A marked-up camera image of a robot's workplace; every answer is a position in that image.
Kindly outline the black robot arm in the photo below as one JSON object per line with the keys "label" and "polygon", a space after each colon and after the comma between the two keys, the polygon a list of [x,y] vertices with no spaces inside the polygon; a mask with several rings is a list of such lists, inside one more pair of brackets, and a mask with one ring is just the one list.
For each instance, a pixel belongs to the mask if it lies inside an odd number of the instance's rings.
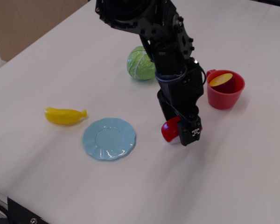
{"label": "black robot arm", "polygon": [[191,56],[193,39],[169,0],[98,0],[96,13],[111,28],[138,34],[160,85],[157,97],[173,133],[186,146],[200,139],[198,99],[206,74]]}

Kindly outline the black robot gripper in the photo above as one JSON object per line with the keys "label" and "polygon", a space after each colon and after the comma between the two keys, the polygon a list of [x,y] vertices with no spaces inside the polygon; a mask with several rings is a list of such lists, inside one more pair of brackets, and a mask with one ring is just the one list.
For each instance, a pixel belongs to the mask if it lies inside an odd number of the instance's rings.
{"label": "black robot gripper", "polygon": [[157,93],[166,121],[180,117],[177,130],[183,146],[198,141],[202,131],[199,109],[196,105],[203,95],[204,71],[199,67],[185,67],[179,74],[165,74],[156,71],[160,85]]}

